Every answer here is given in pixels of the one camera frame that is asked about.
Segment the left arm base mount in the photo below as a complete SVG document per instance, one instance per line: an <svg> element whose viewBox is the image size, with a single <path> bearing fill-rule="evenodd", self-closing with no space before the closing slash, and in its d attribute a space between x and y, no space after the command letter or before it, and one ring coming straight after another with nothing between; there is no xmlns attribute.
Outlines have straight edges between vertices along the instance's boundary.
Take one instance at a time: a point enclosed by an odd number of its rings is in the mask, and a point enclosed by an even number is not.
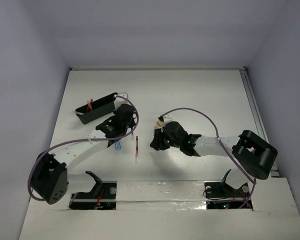
<svg viewBox="0 0 300 240"><path fill-rule="evenodd" d="M86 171L95 181L89 192L72 193L68 207L71 210L116 210L117 182L102 181L91 171Z"/></svg>

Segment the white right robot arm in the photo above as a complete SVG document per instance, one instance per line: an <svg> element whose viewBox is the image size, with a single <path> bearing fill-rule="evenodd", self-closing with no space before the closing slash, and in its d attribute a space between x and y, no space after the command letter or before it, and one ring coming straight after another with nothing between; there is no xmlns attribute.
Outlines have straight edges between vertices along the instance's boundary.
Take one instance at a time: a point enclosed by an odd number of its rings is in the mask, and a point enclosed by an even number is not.
<svg viewBox="0 0 300 240"><path fill-rule="evenodd" d="M220 183L225 196L232 196L248 182L267 180L278 156L275 147L251 130L238 136L212 137L187 133L176 121L156 127L150 147L156 151L178 148L189 157L229 157L235 168L228 170Z"/></svg>

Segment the black gel pen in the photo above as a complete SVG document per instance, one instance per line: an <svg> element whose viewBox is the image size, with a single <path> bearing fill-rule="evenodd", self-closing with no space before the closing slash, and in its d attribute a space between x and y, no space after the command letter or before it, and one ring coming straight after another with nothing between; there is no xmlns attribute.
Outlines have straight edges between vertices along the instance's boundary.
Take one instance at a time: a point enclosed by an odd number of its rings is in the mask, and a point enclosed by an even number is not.
<svg viewBox="0 0 300 240"><path fill-rule="evenodd" d="M139 163L139 137L135 136L135 162Z"/></svg>

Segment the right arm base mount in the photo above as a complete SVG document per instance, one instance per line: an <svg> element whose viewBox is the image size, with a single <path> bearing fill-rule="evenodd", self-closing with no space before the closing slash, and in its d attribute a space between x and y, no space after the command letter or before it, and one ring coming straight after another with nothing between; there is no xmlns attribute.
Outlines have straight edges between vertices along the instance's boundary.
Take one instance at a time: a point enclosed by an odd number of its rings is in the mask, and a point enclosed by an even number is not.
<svg viewBox="0 0 300 240"><path fill-rule="evenodd" d="M253 209L248 182L233 188L226 183L232 170L228 170L221 181L204 183L202 195L206 199L207 210Z"/></svg>

